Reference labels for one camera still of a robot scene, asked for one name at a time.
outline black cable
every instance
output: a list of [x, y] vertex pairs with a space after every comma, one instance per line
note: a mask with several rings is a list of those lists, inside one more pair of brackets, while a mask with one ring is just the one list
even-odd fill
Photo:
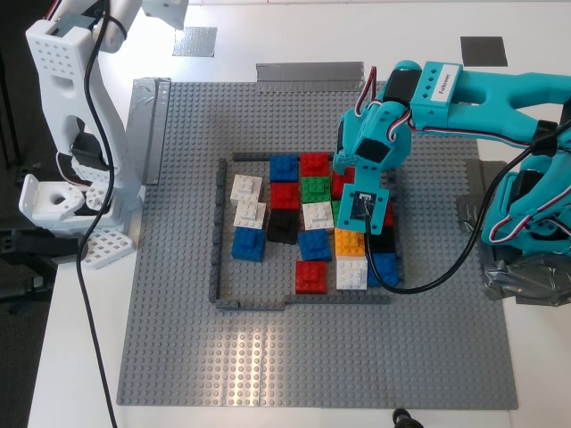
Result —
[[103, 385], [103, 392], [105, 394], [105, 401], [107, 403], [107, 410], [109, 411], [109, 417], [111, 419], [111, 424], [113, 428], [117, 428], [117, 421], [115, 420], [115, 412], [113, 410], [113, 404], [111, 400], [111, 394], [109, 393], [109, 385], [107, 384], [107, 377], [105, 376], [105, 368], [103, 367], [103, 358], [101, 356], [101, 350], [99, 348], [99, 340], [97, 339], [97, 332], [95, 330], [95, 320], [93, 318], [93, 312], [91, 310], [91, 304], [89, 303], [89, 296], [87, 295], [87, 288], [86, 283], [83, 278], [83, 272], [81, 271], [81, 255], [83, 254], [83, 249], [87, 245], [87, 240], [89, 236], [93, 233], [99, 220], [103, 215], [104, 209], [106, 207], [112, 197], [113, 186], [115, 183], [115, 170], [113, 166], [113, 157], [111, 153], [111, 147], [109, 146], [109, 141], [107, 140], [107, 135], [105, 134], [105, 130], [103, 129], [103, 125], [99, 116], [97, 115], [97, 110], [95, 109], [95, 105], [93, 103], [93, 99], [91, 98], [91, 91], [90, 91], [90, 79], [91, 79], [91, 72], [95, 65], [95, 60], [97, 55], [99, 54], [99, 50], [101, 49], [101, 44], [103, 43], [103, 38], [105, 36], [105, 31], [109, 25], [109, 15], [111, 9], [111, 2], [110, 0], [103, 0], [103, 19], [101, 22], [101, 30], [99, 31], [99, 36], [95, 41], [95, 46], [89, 57], [89, 61], [87, 62], [86, 66], [86, 75], [84, 80], [84, 92], [86, 95], [87, 105], [89, 106], [89, 110], [93, 115], [93, 119], [95, 121], [95, 125], [97, 126], [97, 131], [101, 136], [101, 140], [103, 143], [103, 148], [105, 149], [105, 155], [107, 156], [107, 165], [109, 167], [109, 185], [107, 186], [107, 193], [105, 194], [105, 198], [103, 199], [102, 208], [97, 212], [93, 223], [87, 229], [86, 234], [83, 236], [83, 239], [79, 243], [78, 249], [78, 256], [76, 258], [76, 270], [78, 272], [78, 280], [79, 280], [79, 288], [81, 288], [81, 294], [83, 295], [83, 301], [86, 305], [86, 312], [87, 312], [87, 320], [89, 321], [89, 330], [91, 331], [91, 338], [93, 339], [93, 345], [95, 348], [95, 355], [97, 357], [97, 366], [99, 367], [99, 374], [101, 376], [101, 383]]
[[47, 11], [46, 19], [48, 21], [52, 20], [52, 18], [55, 15], [55, 12], [57, 11], [58, 7], [60, 7], [61, 4], [62, 0], [54, 0], [54, 2], [52, 3], [52, 7], [50, 8], [49, 11]]
[[433, 288], [436, 288], [438, 285], [444, 284], [446, 281], [448, 281], [456, 273], [456, 271], [458, 271], [458, 269], [460, 268], [460, 266], [462, 266], [464, 261], [466, 261], [466, 259], [468, 258], [468, 255], [470, 254], [470, 252], [474, 248], [474, 245], [476, 245], [478, 237], [479, 237], [480, 229], [482, 228], [482, 224], [484, 223], [485, 214], [486, 214], [488, 206], [490, 205], [490, 202], [492, 200], [493, 193], [495, 192], [496, 188], [500, 184], [500, 181], [517, 164], [519, 164], [527, 156], [532, 154], [535, 149], [540, 149], [541, 143], [548, 143], [550, 141], [550, 139], [559, 136], [560, 134], [562, 134], [563, 132], [565, 132], [569, 128], [571, 128], [571, 120], [568, 120], [564, 125], [558, 127], [554, 132], [550, 132], [549, 134], [546, 134], [544, 136], [540, 136], [539, 138], [533, 140], [528, 148], [526, 148], [524, 151], [522, 151], [512, 162], [510, 162], [508, 165], [506, 165], [500, 171], [500, 173], [498, 173], [498, 175], [492, 181], [492, 183], [490, 184], [490, 187], [488, 187], [488, 190], [486, 191], [486, 193], [484, 195], [484, 199], [482, 200], [482, 205], [480, 206], [480, 210], [479, 210], [477, 218], [476, 218], [476, 223], [474, 225], [474, 229], [472, 230], [472, 234], [470, 235], [470, 239], [468, 240], [468, 243], [466, 244], [464, 251], [459, 255], [459, 257], [456, 259], [456, 261], [454, 262], [454, 264], [451, 266], [450, 269], [448, 269], [443, 275], [439, 276], [434, 281], [432, 281], [428, 284], [420, 285], [420, 286], [414, 287], [414, 288], [397, 288], [397, 287], [393, 287], [393, 286], [387, 284], [383, 280], [383, 278], [378, 273], [377, 266], [375, 265], [375, 260], [372, 257], [372, 252], [371, 252], [371, 220], [370, 220], [370, 217], [367, 217], [365, 219], [365, 252], [367, 253], [368, 263], [371, 266], [371, 270], [373, 271], [373, 275], [375, 276], [375, 279], [381, 284], [381, 286], [383, 288], [385, 288], [389, 292], [393, 292], [395, 294], [419, 294], [421, 292], [427, 292], [429, 290], [432, 290]]
[[127, 40], [127, 30], [121, 21], [119, 21], [117, 18], [112, 17], [111, 15], [107, 15], [107, 19], [119, 27], [120, 32], [123, 34], [123, 41]]

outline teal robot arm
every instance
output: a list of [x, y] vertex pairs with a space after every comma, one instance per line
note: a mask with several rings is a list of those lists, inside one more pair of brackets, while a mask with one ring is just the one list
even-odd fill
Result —
[[482, 240], [524, 253], [570, 254], [571, 130], [552, 137], [557, 123], [518, 110], [543, 103], [568, 107], [570, 98], [571, 77], [465, 71], [441, 62], [421, 69], [400, 62], [380, 94], [370, 103], [362, 103], [361, 95], [341, 117], [334, 170], [343, 174], [355, 167], [355, 182], [343, 189], [337, 226], [364, 233], [368, 218], [371, 233], [381, 233], [389, 197], [381, 174], [406, 160], [412, 132], [470, 136], [533, 147], [520, 171], [501, 180]]

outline yellow lego brick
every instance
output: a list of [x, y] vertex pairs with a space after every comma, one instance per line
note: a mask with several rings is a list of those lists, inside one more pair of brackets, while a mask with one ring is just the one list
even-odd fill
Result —
[[336, 256], [364, 256], [365, 235], [359, 232], [335, 228]]

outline black tape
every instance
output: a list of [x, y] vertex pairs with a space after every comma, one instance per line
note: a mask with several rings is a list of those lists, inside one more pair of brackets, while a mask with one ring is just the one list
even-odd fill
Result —
[[508, 67], [502, 37], [461, 37], [465, 67]]

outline white lego brick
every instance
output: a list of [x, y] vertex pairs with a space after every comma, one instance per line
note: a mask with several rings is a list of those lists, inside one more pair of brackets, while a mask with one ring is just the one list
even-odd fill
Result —
[[264, 224], [266, 204], [261, 202], [240, 201], [236, 209], [234, 226], [261, 229]]
[[232, 206], [237, 206], [240, 201], [257, 202], [260, 200], [261, 177], [240, 176], [236, 174], [230, 202]]
[[337, 257], [337, 290], [367, 290], [367, 258]]
[[303, 222], [305, 230], [328, 229], [333, 231], [333, 210], [331, 202], [304, 203]]

